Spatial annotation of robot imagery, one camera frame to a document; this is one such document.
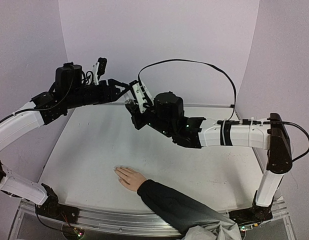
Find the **clear nail polish bottle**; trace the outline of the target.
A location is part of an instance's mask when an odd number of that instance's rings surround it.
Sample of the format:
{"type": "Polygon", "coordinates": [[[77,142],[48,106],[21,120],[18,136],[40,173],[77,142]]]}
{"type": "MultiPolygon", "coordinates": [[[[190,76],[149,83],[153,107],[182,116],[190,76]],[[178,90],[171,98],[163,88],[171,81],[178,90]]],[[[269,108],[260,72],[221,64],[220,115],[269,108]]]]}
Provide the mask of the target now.
{"type": "Polygon", "coordinates": [[[129,98],[129,99],[126,99],[126,100],[124,101],[124,104],[125,104],[125,105],[134,105],[135,102],[134,102],[134,100],[133,100],[132,98],[129,98]]]}

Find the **black sleeved forearm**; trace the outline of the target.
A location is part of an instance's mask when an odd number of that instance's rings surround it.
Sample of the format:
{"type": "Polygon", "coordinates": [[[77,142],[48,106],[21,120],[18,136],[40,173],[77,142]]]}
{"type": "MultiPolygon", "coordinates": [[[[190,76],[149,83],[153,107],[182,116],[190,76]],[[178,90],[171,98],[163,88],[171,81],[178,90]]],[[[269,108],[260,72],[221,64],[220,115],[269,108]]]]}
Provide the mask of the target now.
{"type": "Polygon", "coordinates": [[[229,230],[236,225],[205,204],[151,179],[141,184],[137,194],[150,210],[181,234],[197,226],[218,231],[222,228],[229,230]]]}

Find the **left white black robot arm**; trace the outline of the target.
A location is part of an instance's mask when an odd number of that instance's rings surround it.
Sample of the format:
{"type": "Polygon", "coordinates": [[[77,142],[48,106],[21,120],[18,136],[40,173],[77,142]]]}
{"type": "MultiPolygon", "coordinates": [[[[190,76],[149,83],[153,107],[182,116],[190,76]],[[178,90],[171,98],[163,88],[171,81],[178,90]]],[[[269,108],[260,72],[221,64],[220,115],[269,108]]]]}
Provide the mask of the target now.
{"type": "MultiPolygon", "coordinates": [[[[48,91],[33,97],[19,110],[0,120],[0,152],[34,129],[66,116],[70,109],[116,102],[131,90],[129,84],[114,79],[101,80],[107,60],[99,58],[87,79],[82,66],[73,62],[56,69],[55,82],[48,91]]],[[[42,208],[50,218],[62,214],[53,189],[13,173],[0,160],[0,191],[22,198],[42,208]]]]}

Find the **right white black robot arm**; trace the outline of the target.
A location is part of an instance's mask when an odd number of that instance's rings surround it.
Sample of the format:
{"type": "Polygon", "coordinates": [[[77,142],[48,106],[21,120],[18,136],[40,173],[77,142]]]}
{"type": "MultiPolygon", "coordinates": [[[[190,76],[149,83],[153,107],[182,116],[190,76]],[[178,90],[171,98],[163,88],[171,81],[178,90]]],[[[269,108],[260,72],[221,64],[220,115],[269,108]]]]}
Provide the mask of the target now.
{"type": "Polygon", "coordinates": [[[144,97],[124,95],[134,127],[149,126],[184,148],[250,147],[267,151],[267,165],[252,206],[233,210],[229,217],[239,225],[270,220],[274,196],[283,176],[293,166],[290,138],[277,113],[254,120],[213,120],[186,117],[183,100],[172,92],[158,94],[152,104],[144,97]]]}

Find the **mannequin hand on table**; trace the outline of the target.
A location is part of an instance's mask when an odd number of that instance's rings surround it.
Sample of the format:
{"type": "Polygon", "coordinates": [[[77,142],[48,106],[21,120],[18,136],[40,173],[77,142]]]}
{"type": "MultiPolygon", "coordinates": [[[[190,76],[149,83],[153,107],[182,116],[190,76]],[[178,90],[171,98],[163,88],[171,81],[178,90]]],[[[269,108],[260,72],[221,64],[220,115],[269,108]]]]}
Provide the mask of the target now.
{"type": "Polygon", "coordinates": [[[115,167],[114,172],[118,176],[120,184],[132,192],[137,192],[140,186],[147,180],[140,172],[129,167],[115,167]]]}

